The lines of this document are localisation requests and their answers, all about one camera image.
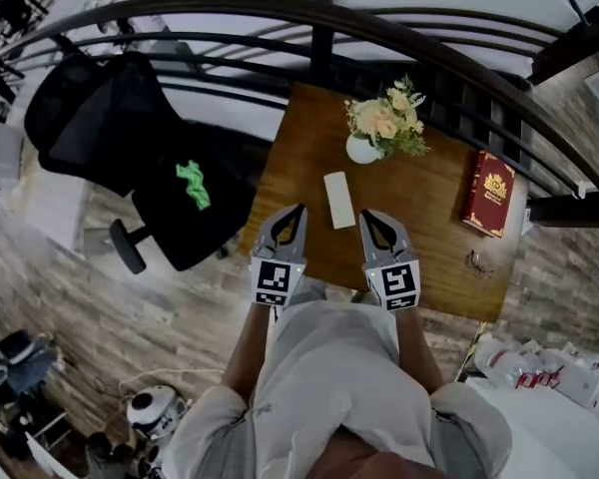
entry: wooden table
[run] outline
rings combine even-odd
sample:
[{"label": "wooden table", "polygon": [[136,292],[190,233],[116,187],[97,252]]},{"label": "wooden table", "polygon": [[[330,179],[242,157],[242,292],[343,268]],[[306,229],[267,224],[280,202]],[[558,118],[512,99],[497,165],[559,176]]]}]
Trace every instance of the wooden table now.
[{"label": "wooden table", "polygon": [[[506,294],[521,236],[527,182],[515,177],[503,238],[491,238],[464,224],[461,208],[470,186],[476,151],[427,128],[432,150],[423,158],[398,154],[370,165],[346,155],[344,96],[296,84],[273,144],[243,233],[240,251],[249,253],[261,223],[295,203],[308,209],[305,274],[367,290],[357,226],[334,230],[323,176],[344,171],[355,214],[385,212],[402,222],[421,271],[419,305],[474,319],[495,321]],[[466,262],[472,251],[494,268],[484,278]]]}]

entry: cream rose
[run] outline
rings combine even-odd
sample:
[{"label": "cream rose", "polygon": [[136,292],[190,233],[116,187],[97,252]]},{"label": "cream rose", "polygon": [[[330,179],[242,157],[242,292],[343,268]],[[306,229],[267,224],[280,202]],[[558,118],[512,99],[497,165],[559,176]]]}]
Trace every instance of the cream rose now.
[{"label": "cream rose", "polygon": [[398,91],[397,89],[388,89],[386,94],[390,98],[390,104],[392,105],[392,108],[395,110],[400,110],[401,112],[410,110],[410,102],[404,93]]},{"label": "cream rose", "polygon": [[379,100],[370,100],[359,104],[355,113],[357,128],[373,138],[378,133],[377,123],[389,121],[392,117],[392,112],[385,108]]},{"label": "cream rose", "polygon": [[377,132],[383,139],[393,139],[397,133],[397,126],[393,121],[378,121]]}]

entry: curved railing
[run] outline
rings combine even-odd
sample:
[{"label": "curved railing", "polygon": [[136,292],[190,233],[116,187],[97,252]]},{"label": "curved railing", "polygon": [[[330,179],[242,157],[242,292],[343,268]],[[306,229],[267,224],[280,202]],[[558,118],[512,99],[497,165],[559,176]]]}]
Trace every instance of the curved railing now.
[{"label": "curved railing", "polygon": [[[506,109],[506,111],[513,112],[519,116],[524,123],[543,136],[599,190],[599,169],[590,163],[576,149],[576,147],[564,137],[559,131],[558,123],[554,122],[550,114],[499,75],[460,52],[441,44],[436,39],[411,30],[408,26],[391,23],[367,12],[347,9],[327,2],[315,0],[127,0],[106,7],[96,8],[75,16],[70,16],[41,28],[22,38],[20,41],[2,49],[0,51],[0,60],[6,60],[9,56],[22,50],[24,47],[42,39],[55,38],[57,41],[62,39],[59,44],[66,49],[67,40],[61,35],[76,28],[121,18],[182,13],[245,15],[282,20],[301,25],[310,25],[312,26],[312,40],[309,45],[296,45],[284,41],[263,39],[256,36],[236,36],[196,32],[160,32],[88,39],[77,41],[72,47],[77,48],[99,42],[125,42],[148,39],[196,40],[258,47],[305,57],[309,59],[310,68],[308,70],[291,70],[288,68],[245,62],[244,60],[239,59],[228,59],[209,55],[152,53],[149,54],[149,57],[153,60],[160,61],[184,61],[195,66],[210,64],[250,71],[261,75],[263,78],[254,80],[235,76],[227,77],[210,75],[205,73],[204,70],[194,70],[186,73],[181,71],[178,72],[177,70],[158,70],[158,74],[163,76],[191,78],[226,87],[249,89],[275,96],[287,96],[290,83],[293,81],[327,87],[329,89],[345,92],[354,97],[376,96],[376,93],[370,94],[369,91],[360,89],[355,85],[351,86],[343,84],[330,75],[331,68],[337,67],[367,74],[386,84],[390,83],[390,81],[395,78],[394,73],[369,66],[353,59],[334,55],[332,53],[332,36],[334,33],[343,34],[354,40],[366,41],[407,56],[423,65],[433,67],[448,76],[456,78],[469,87],[487,94]],[[56,48],[51,48],[48,49],[47,52],[53,53],[53,51],[56,50]],[[20,61],[39,55],[40,52],[35,55],[22,57]],[[108,58],[111,58],[111,56],[100,56],[96,58],[107,60]],[[37,67],[53,65],[54,63],[55,61],[52,61],[38,65]],[[206,89],[206,91],[209,94],[211,94],[209,91],[218,92],[213,89]],[[482,124],[491,133],[500,137],[504,142],[514,144],[515,147],[519,148],[525,155],[533,159],[561,185],[565,186],[568,193],[574,194],[575,196],[577,195],[576,183],[570,180],[568,176],[553,165],[548,159],[542,158],[531,148],[531,146],[519,137],[505,130],[502,126],[492,120],[485,119],[483,116],[476,114],[470,109],[457,105],[444,94],[435,92],[434,89],[430,92],[426,89],[426,92],[433,102],[439,102],[447,108],[457,111],[469,119],[472,119],[474,122]],[[445,132],[448,128],[443,122],[436,120],[432,115],[425,116],[425,119],[428,124],[441,129],[441,131]],[[457,130],[453,130],[452,135],[475,148],[491,150],[489,144],[475,140],[474,137],[469,135],[462,135],[461,133],[458,133]],[[501,156],[501,151],[495,151],[495,153],[498,154],[498,156]],[[556,192],[550,185],[546,184],[541,178],[531,172],[530,169],[522,165],[521,162],[514,161],[505,156],[503,157],[503,160],[518,172],[528,177],[549,195],[558,196],[563,194],[563,192]]]},{"label": "curved railing", "polygon": [[[382,7],[375,9],[359,9],[362,12],[372,14],[373,16],[387,17],[387,16],[398,16],[397,20],[390,20],[393,23],[405,25],[412,29],[428,29],[428,30],[445,30],[460,33],[471,33],[485,36],[483,39],[473,39],[462,36],[448,36],[440,34],[428,34],[435,37],[438,41],[446,44],[464,44],[469,46],[479,46],[481,48],[505,51],[527,57],[528,59],[534,58],[538,53],[537,51],[516,48],[500,42],[495,42],[491,38],[507,39],[515,41],[516,43],[525,43],[531,47],[545,48],[552,41],[558,39],[563,34],[558,30],[550,27],[538,25],[525,20],[517,18],[511,18],[508,16],[501,16],[498,14],[492,14],[487,12],[469,11],[464,9],[440,9],[435,7]],[[425,21],[413,20],[416,16],[426,16]],[[430,16],[438,16],[437,20],[430,18]],[[467,23],[457,23],[456,21],[448,21],[448,19],[460,18],[467,20]],[[511,32],[508,30],[502,30],[498,27],[493,27],[490,24],[506,25],[514,27],[514,30],[518,32]],[[250,36],[262,37],[273,39],[271,34],[283,33],[280,36],[275,36],[278,41],[295,41],[297,39],[309,38],[310,31],[299,31],[300,25],[295,23],[283,23],[280,25],[274,25],[272,27],[266,27],[256,32],[252,32]],[[545,39],[539,39],[536,36],[544,36]],[[352,38],[345,38],[344,40],[334,40],[335,44],[341,43],[358,42],[358,40]],[[211,47],[207,50],[200,52],[201,55],[211,55],[217,53],[219,50],[225,49],[227,45],[219,45]],[[237,55],[247,53],[251,50],[250,47],[237,48],[233,51],[223,52],[223,56]],[[261,55],[265,55],[266,52],[261,53],[248,53],[245,57],[240,57],[246,60],[247,58],[256,58]]]}]

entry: small metal object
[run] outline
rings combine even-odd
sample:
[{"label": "small metal object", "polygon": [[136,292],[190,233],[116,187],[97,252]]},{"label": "small metal object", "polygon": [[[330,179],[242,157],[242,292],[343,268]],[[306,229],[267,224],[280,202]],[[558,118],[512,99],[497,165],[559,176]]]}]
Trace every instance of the small metal object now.
[{"label": "small metal object", "polygon": [[494,272],[494,268],[490,266],[488,259],[479,257],[479,253],[471,250],[466,256],[466,264],[473,267],[479,276],[490,278]]}]

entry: white vase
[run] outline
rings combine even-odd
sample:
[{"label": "white vase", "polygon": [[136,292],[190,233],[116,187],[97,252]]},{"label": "white vase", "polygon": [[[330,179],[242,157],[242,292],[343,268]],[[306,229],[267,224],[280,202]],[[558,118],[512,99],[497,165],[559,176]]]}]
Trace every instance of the white vase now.
[{"label": "white vase", "polygon": [[370,164],[381,160],[381,153],[366,139],[356,139],[353,135],[346,140],[346,153],[357,164]]}]

